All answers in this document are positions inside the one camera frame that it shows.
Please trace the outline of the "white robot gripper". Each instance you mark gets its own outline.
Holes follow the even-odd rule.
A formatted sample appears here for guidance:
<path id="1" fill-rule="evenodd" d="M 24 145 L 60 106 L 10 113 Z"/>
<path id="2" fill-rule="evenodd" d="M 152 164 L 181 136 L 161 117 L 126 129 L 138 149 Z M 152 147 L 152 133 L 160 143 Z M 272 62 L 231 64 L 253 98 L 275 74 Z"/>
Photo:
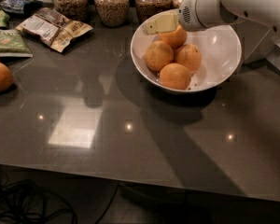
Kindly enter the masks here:
<path id="1" fill-rule="evenodd" d="M 180 23 L 186 31 L 194 32 L 239 21 L 238 16 L 224 8 L 220 0 L 183 0 L 178 15 L 175 12 L 157 15 L 145 21 L 143 29 L 147 35 L 168 33 L 174 31 Z"/>

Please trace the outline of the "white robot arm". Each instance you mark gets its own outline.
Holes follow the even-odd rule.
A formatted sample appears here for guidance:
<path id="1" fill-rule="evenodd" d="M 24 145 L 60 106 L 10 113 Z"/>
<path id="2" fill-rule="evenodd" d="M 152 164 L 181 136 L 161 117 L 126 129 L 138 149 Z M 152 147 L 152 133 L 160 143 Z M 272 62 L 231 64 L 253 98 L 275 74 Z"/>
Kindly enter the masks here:
<path id="1" fill-rule="evenodd" d="M 144 30 L 156 35 L 182 26 L 194 32 L 243 21 L 266 26 L 274 44 L 280 45 L 280 0 L 183 0 L 178 9 L 147 20 Z"/>

